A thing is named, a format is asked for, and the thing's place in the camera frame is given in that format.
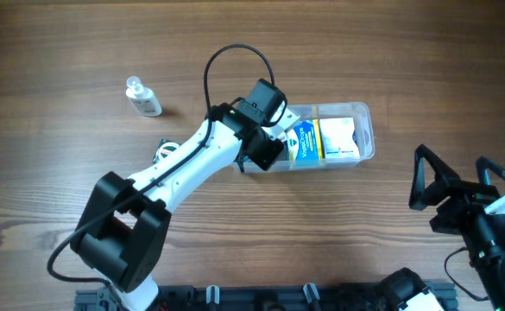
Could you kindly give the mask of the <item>blue yellow VapoDrops box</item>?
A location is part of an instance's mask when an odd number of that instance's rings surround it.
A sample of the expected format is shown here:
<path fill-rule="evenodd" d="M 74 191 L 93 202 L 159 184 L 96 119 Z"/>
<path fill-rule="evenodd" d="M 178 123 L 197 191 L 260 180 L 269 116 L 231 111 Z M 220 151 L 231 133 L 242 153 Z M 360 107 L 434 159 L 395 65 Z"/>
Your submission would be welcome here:
<path fill-rule="evenodd" d="M 298 122 L 287 132 L 289 161 L 317 161 L 324 158 L 318 119 Z"/>

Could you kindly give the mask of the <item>white blue medicine box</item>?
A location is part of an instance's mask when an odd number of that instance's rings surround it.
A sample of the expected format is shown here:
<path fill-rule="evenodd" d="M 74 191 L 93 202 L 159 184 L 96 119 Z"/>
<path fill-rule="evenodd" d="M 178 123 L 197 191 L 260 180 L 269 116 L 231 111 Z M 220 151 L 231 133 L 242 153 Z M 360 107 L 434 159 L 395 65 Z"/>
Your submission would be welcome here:
<path fill-rule="evenodd" d="M 326 159 L 360 156 L 352 117 L 320 119 L 319 128 Z"/>

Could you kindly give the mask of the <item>dark green square sachet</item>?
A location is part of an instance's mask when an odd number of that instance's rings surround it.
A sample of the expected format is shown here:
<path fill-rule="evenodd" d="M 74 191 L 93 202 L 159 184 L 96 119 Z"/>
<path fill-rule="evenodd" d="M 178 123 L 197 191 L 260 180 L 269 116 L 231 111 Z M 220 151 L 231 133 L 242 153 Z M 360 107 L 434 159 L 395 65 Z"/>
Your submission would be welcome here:
<path fill-rule="evenodd" d="M 152 163 L 156 164 L 165 159 L 166 157 L 170 156 L 177 148 L 179 148 L 179 146 L 180 146 L 179 143 L 168 140 L 166 138 L 162 138 L 155 151 Z"/>

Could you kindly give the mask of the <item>clear plastic container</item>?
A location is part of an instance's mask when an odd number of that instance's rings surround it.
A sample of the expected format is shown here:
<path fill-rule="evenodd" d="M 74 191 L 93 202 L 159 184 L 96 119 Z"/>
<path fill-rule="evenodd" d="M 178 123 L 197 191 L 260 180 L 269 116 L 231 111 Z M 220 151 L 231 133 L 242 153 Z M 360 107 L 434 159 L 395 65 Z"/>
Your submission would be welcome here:
<path fill-rule="evenodd" d="M 362 102 L 290 105 L 266 131 L 284 144 L 269 173 L 354 167 L 375 154 L 370 111 Z"/>

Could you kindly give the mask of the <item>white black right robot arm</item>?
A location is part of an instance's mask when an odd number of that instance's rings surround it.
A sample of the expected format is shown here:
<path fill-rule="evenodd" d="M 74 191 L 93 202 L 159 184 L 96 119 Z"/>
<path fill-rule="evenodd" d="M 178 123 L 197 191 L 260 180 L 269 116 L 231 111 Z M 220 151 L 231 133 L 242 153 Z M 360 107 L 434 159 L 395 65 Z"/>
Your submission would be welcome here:
<path fill-rule="evenodd" d="M 465 181 L 427 146 L 414 151 L 408 205 L 436 206 L 434 232 L 459 235 L 495 310 L 505 310 L 505 168 L 481 156 L 477 182 Z"/>

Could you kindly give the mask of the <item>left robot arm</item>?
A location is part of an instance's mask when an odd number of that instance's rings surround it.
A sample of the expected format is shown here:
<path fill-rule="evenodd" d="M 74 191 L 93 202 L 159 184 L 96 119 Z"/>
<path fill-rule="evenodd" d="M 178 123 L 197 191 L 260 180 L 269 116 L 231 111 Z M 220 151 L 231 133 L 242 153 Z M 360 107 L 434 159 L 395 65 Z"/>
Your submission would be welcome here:
<path fill-rule="evenodd" d="M 265 79 L 234 107 L 208 107 L 197 132 L 171 155 L 128 178 L 109 172 L 92 190 L 71 249 L 106 281 L 119 310 L 151 309 L 157 264 L 176 208 L 205 180 L 247 156 L 267 170 L 284 145 L 265 131 L 286 95 Z"/>

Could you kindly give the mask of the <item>white lotion bottle clear cap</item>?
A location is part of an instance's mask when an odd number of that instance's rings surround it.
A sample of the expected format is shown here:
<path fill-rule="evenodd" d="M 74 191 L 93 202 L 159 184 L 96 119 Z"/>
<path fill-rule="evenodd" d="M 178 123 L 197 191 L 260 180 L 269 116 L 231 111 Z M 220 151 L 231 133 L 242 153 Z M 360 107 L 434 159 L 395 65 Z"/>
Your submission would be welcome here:
<path fill-rule="evenodd" d="M 126 80 L 126 96 L 135 109 L 145 117 L 158 117 L 162 113 L 161 105 L 155 93 L 146 87 L 139 77 L 131 76 Z"/>

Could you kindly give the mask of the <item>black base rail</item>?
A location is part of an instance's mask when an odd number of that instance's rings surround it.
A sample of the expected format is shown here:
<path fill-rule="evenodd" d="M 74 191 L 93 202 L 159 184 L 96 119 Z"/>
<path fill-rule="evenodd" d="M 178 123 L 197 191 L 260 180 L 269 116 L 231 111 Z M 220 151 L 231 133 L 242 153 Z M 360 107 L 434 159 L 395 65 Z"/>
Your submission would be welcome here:
<path fill-rule="evenodd" d="M 457 292 L 447 282 L 429 282 L 444 311 L 458 311 Z M 372 283 L 341 283 L 318 288 L 322 310 L 367 310 L 363 298 L 374 295 Z M 301 286 L 222 287 L 217 310 L 267 310 L 276 304 L 279 310 L 312 310 Z M 74 299 L 74 311 L 118 310 L 106 289 L 79 290 Z M 186 286 L 161 286 L 152 310 L 209 310 L 206 289 Z"/>

